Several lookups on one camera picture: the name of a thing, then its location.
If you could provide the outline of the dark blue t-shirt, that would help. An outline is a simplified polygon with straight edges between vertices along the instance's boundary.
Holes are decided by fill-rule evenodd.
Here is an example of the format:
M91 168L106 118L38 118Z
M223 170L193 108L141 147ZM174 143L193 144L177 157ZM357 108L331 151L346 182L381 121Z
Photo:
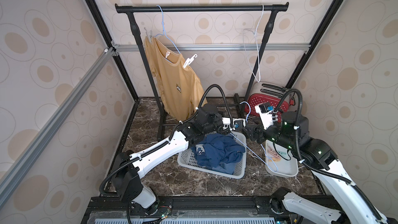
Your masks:
M234 140L232 134L208 134L198 144L191 147L197 163L201 167L212 168L220 163L238 163L246 149Z

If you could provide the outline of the slate blue t-shirt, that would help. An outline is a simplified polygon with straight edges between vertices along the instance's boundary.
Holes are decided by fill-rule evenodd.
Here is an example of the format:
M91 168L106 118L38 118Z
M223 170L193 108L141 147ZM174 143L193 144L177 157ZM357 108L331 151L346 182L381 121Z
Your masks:
M232 175L235 172L236 163L220 163L216 167L212 167L211 169L216 172L225 173Z

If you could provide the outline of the tan yellow t-shirt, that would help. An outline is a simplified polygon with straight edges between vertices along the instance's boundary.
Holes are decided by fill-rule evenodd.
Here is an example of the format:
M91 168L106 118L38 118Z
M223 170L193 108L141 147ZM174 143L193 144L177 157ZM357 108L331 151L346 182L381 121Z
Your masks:
M145 38L145 53L165 111L178 121L190 118L204 94L201 81L182 54L172 52L156 38Z

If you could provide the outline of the white clothespin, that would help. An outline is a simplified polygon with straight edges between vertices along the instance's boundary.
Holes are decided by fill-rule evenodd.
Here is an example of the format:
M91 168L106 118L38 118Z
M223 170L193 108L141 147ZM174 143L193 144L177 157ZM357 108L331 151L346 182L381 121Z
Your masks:
M185 63L183 64L183 68L187 68L195 60L195 58L197 58L197 57L198 57L198 55L194 54L192 57L187 58L185 60Z

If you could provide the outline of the white wire hanger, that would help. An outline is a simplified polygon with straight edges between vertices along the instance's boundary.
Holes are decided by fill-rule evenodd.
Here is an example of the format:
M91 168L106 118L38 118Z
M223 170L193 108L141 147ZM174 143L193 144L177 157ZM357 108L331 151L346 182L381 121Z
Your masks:
M257 22L256 28L255 28L254 30L251 30L251 29L244 29L244 32L242 33L242 41L243 41L244 52L245 52L245 56L246 56L246 58L247 58L247 61L249 61L249 59L248 59L248 56L247 56L246 44L245 44L245 41L244 41L244 33L245 33L245 32L251 32L251 33L253 34L254 39L255 39L255 42L256 42L256 50L257 50L257 61L256 61L256 65L257 65L257 68L254 68L254 70L255 70L255 72L256 72L256 75L255 75L254 72L252 72L252 75L254 76L254 79L255 79L255 81L256 81L257 83L259 83L259 82L261 81L261 72L260 72L260 47L259 47L259 42L258 42L258 39L257 39L257 33L258 33L258 28L259 28L259 25L260 25L260 23L261 23L263 14L264 14L264 5L262 5L261 15L260 15L260 18L259 18L259 20L258 20L258 22Z

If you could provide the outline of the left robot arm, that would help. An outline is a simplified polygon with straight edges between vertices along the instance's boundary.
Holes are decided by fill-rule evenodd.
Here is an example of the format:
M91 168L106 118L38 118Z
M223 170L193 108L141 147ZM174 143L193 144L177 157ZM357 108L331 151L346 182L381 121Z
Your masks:
M157 205L159 201L155 193L141 182L148 172L169 157L197 145L207 134L229 133L235 128L232 116L222 117L216 106L204 103L213 88L225 97L218 84L210 85L194 115L176 124L170 136L145 150L118 158L120 163L101 182L100 194L106 197L118 196L121 202L135 202L144 209Z

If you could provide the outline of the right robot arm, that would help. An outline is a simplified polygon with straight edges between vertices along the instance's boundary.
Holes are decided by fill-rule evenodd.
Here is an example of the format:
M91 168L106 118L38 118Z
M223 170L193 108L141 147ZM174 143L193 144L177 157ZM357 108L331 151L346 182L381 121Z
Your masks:
M255 106L262 122L247 125L244 134L259 144L272 142L285 148L326 186L341 210L324 207L281 187L271 196L273 212L289 211L316 224L396 224L397 220L382 214L348 176L332 148L310 137L309 120L302 115L302 108L301 92L289 89L276 107L268 102Z

